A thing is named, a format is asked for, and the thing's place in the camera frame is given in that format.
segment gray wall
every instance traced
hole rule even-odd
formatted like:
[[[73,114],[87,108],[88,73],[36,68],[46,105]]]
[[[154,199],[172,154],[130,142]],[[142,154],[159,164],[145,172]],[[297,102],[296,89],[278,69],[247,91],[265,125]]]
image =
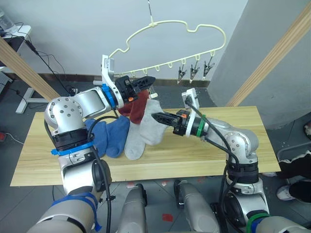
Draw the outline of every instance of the gray wall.
[[[251,0],[231,37],[208,92],[224,106],[284,35],[309,0]],[[276,128],[311,110],[311,34],[241,103],[256,105],[266,128]]]
[[[151,0],[151,7],[155,21],[184,20],[191,29],[200,23],[215,24],[226,32],[229,41],[246,3],[247,0]],[[147,0],[1,0],[0,7],[14,22],[32,26],[35,47],[54,54],[66,72],[73,74],[100,75],[102,54],[125,49],[127,37],[150,23]],[[115,71],[153,66],[217,48],[222,43],[222,35],[216,29],[186,33],[182,24],[159,25],[133,38],[128,53],[114,56]],[[216,52],[216,64],[224,51],[225,48]],[[37,72],[49,72],[27,47],[20,53]],[[209,59],[209,54],[202,56],[195,79],[202,78],[204,59]],[[194,61],[187,62],[187,79]],[[148,71],[148,75],[177,78],[179,65],[163,67],[160,72]],[[61,72],[57,64],[53,63],[53,67]]]

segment sock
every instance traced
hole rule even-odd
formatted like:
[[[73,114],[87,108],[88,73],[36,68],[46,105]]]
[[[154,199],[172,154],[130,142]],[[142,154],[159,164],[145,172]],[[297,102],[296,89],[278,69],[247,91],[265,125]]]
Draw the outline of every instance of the sock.
[[[84,123],[86,125],[87,130],[91,127],[91,124],[94,122],[94,119],[88,119]],[[98,150],[99,157],[103,157],[106,154],[106,148],[107,148],[107,131],[106,131],[106,122],[101,121],[98,122],[93,130],[92,133],[94,133],[94,145],[96,146]]]
[[[139,125],[130,122],[130,129],[124,147],[126,157],[130,160],[139,159],[145,150],[145,145],[139,135]]]
[[[120,116],[119,119],[106,125],[108,145],[106,155],[112,158],[120,156],[124,150],[125,141],[128,130],[130,128],[130,120],[125,116]]]
[[[138,99],[126,104],[123,108],[118,109],[119,113],[125,117],[130,117],[130,121],[135,124],[140,124],[146,107],[146,102],[149,97],[147,90],[138,93]]]
[[[163,113],[159,101],[147,100],[145,114],[142,118],[139,128],[139,134],[142,140],[151,146],[157,145],[162,141],[163,134],[168,127],[167,125],[157,122],[152,116],[152,113]]]

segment green tape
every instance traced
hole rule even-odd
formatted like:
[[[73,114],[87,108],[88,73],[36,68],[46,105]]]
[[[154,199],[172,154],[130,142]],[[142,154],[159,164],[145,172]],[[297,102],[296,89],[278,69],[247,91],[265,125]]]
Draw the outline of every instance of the green tape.
[[[203,126],[204,126],[204,120],[203,120],[203,118],[201,118],[198,131],[196,132],[196,136],[197,136],[197,137],[200,137],[200,136],[201,136]]]
[[[251,227],[252,227],[253,221],[258,219],[258,218],[261,218],[261,217],[270,217],[270,215],[267,213],[260,213],[260,214],[256,214],[256,215],[251,216],[247,222],[247,225],[246,225],[246,233],[252,233]]]

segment blue sock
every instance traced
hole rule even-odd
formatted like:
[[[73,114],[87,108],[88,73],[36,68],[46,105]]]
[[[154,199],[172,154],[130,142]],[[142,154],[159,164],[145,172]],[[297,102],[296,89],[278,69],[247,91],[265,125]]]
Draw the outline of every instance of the blue sock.
[[[130,120],[125,116],[120,116],[119,119],[107,124],[108,146],[106,154],[109,157],[117,158],[123,152],[129,128]]]
[[[87,130],[91,127],[91,124],[94,122],[94,119],[88,119],[84,123],[86,124]],[[99,157],[103,157],[106,154],[107,149],[107,131],[106,131],[106,122],[101,121],[98,122],[93,130],[92,133],[94,133],[94,145],[96,146],[98,150]]]

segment black pants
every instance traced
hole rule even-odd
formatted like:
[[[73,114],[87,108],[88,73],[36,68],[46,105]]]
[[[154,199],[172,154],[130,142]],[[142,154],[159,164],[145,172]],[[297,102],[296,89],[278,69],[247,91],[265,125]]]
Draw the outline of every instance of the black pants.
[[[291,163],[280,162],[281,172],[277,172],[277,176],[283,179],[289,179],[294,176],[303,176],[311,179],[311,154],[307,154],[303,158],[296,159]],[[299,181],[290,186],[289,192],[291,196],[311,203],[311,182]]]

